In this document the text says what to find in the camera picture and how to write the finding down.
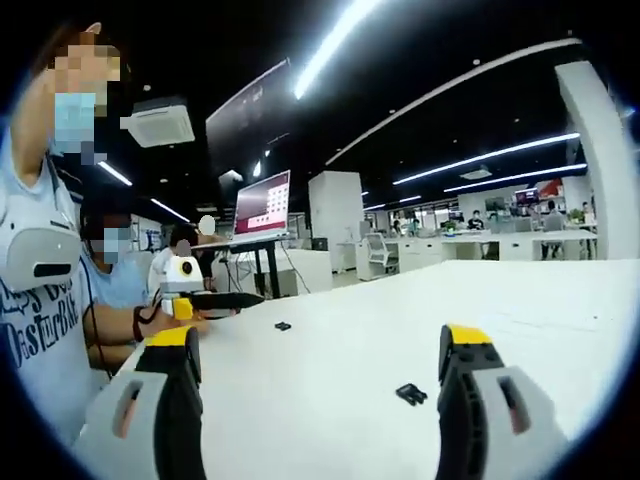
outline face mask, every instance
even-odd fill
[[[131,250],[130,228],[105,228],[104,240],[91,242],[96,252],[102,252],[104,263],[114,265]]]
[[[56,93],[54,138],[49,151],[54,155],[81,153],[81,145],[93,142],[95,93]]]

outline black ceiling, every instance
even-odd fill
[[[401,187],[392,182],[567,132],[554,65],[587,58],[617,82],[621,93],[635,93],[630,87],[637,84],[637,74],[624,62],[624,52],[635,51],[630,45],[633,30],[625,27],[624,15],[613,5],[608,16],[598,20],[589,17],[591,7],[578,2],[386,0],[347,38],[296,102],[293,81],[351,2],[216,2],[215,7],[190,4],[185,11],[167,8],[166,13],[159,12],[158,4],[136,3],[83,13],[86,21],[103,22],[132,71],[129,95],[116,102],[100,139],[110,163],[134,183],[141,198],[157,198],[192,220],[197,220],[197,205],[228,206],[217,177],[233,168],[251,178],[260,152],[267,149],[271,155],[263,161],[263,177],[292,170],[293,210],[307,208],[307,182],[326,168],[360,172],[363,188],[371,192],[367,204],[412,195],[438,199],[450,196],[444,188],[464,183],[459,178],[464,169]],[[325,166],[338,149],[387,118],[391,110],[471,70],[474,60],[484,64],[568,37],[582,38],[586,45],[540,53],[484,73],[400,117]],[[262,139],[243,138],[246,148],[212,158],[206,118],[286,58],[291,61],[290,134],[272,147],[256,144]],[[151,90],[144,91],[144,85]],[[168,95],[186,98],[195,142],[143,149],[117,128],[117,117],[130,113],[133,102]],[[65,170],[85,184],[108,177],[99,168],[65,162]],[[566,162],[566,147],[560,144],[485,163],[495,176],[503,176]],[[161,221],[175,220],[144,200],[140,209]]]

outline white pillar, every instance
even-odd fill
[[[615,104],[589,62],[556,67],[560,93],[591,172],[598,219],[598,256],[640,257],[638,169]]]
[[[342,269],[342,248],[338,243],[360,241],[364,220],[360,174],[326,170],[309,181],[311,230],[314,237],[326,237],[331,269]]]
[[[376,212],[376,228],[378,230],[386,230],[387,233],[391,231],[389,212]]]

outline blue face mask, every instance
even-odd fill
[[[49,141],[53,155],[81,153],[81,145],[93,143],[95,93],[56,93],[55,130]]]

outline hair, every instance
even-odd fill
[[[56,57],[67,55],[69,45],[80,45],[87,42],[104,46],[109,56],[119,57],[120,81],[124,83],[129,82],[131,69],[126,63],[125,58],[123,58],[122,49],[116,48],[111,39],[102,33],[102,31],[98,34],[85,32],[84,28],[69,22],[58,27],[40,49],[40,53],[36,56],[32,64],[31,74],[35,76],[47,68],[53,68]]]
[[[87,188],[80,205],[80,237],[102,238],[105,215],[131,215],[135,196],[129,188],[110,185]]]
[[[176,225],[171,230],[171,236],[169,237],[169,246],[177,247],[178,242],[186,240],[191,247],[198,245],[198,232],[191,225],[182,223]]]

